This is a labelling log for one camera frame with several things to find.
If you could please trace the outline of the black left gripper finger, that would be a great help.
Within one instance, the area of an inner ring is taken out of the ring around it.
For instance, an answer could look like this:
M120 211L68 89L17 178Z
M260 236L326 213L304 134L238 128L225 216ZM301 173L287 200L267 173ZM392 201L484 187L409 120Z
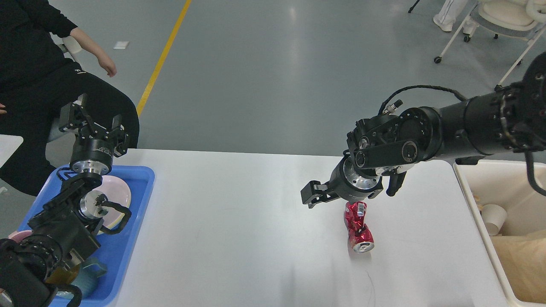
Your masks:
M59 132L73 133L80 139L107 139L107 129L94 122L88 112L88 95L83 93L60 110Z
M113 156L121 157L128 151L129 134L121 123L122 115L119 114L112 119L111 129L107 130L107 142L113 148Z

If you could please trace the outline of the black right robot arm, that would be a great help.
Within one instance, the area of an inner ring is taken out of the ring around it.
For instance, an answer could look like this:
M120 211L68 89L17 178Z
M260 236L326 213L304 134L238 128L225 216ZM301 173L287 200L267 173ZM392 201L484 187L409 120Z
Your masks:
M544 195L535 179L534 152L545 150L545 72L545 54L540 54L521 81L487 95L466 98L435 86L459 100L441 109L412 107L396 115L402 102L387 99L376 116L357 121L347 133L348 148L329 181L312 180L302 188L302 204L311 209L339 198L372 199L384 190L383 177L389 177L385 191L392 197L417 163L454 159L458 165L476 165L507 151L524 154L527 181Z

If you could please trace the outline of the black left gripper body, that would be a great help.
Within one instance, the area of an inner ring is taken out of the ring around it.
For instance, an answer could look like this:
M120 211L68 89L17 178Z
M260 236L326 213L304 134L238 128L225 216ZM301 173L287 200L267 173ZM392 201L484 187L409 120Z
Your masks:
M70 159L70 169L80 174L84 172L107 175L111 172L114 145L102 139L77 137Z

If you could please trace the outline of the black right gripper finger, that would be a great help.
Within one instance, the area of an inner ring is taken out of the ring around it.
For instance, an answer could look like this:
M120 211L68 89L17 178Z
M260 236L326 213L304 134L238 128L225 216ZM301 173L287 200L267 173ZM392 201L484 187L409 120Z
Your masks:
M309 181L300 191L302 204L309 209L316 204L328 203L337 200L340 196L333 190L329 181L321 183L320 181Z

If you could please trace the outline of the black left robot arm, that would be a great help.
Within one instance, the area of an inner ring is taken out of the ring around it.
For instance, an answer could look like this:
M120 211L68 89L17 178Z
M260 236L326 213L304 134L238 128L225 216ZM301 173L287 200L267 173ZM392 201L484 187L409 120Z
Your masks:
M97 234L115 235L127 225L129 208L99 194L103 176L111 172L114 157L127 152L129 135L121 115L111 128L96 124L87 108L88 96L61 109L59 130L76 132L70 160L73 177L63 180L60 192L29 219L31 235L19 243L1 240L0 283L8 307L47 307L57 292L70 292L69 307L78 307L83 294L71 283L47 283L58 268L82 265L101 247Z

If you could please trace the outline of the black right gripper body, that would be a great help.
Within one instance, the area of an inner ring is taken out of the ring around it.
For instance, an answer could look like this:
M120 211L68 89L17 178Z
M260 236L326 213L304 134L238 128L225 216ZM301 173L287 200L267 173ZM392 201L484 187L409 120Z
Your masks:
M373 199L382 191L382 177L375 169L356 169L350 156L343 156L330 175L329 195L350 203Z

